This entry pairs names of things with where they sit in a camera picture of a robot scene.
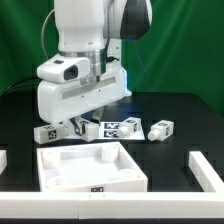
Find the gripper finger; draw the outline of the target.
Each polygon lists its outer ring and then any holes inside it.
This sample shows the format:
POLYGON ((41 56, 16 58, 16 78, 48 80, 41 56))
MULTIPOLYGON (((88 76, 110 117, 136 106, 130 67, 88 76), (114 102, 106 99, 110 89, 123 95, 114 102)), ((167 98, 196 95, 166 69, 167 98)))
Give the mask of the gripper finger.
POLYGON ((102 119, 102 115, 103 115, 103 109, 102 108, 98 108, 98 109, 93 111, 91 120, 93 122, 100 122, 101 119, 102 119))
POLYGON ((70 120, 72 124, 72 130, 74 131, 75 134, 77 135, 82 135, 83 134, 83 128, 82 125, 80 124, 80 121, 77 120, 76 118, 72 118, 70 120))

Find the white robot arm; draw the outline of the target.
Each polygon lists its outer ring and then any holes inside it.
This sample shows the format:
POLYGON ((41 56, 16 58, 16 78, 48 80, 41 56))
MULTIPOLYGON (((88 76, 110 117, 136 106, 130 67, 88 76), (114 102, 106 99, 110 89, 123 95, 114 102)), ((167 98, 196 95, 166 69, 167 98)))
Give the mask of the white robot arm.
POLYGON ((112 41, 138 40, 150 29, 150 0, 54 0, 58 53, 37 68, 38 111, 57 124, 125 96, 112 41))

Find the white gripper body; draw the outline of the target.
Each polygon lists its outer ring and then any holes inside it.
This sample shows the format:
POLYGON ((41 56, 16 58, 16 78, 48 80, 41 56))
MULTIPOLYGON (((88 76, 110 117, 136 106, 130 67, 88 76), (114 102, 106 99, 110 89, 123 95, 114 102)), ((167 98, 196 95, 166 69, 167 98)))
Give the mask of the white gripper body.
POLYGON ((47 123, 60 123, 120 100, 126 93, 125 76, 120 65, 108 65, 95 85, 42 81, 37 91, 39 116, 47 123))

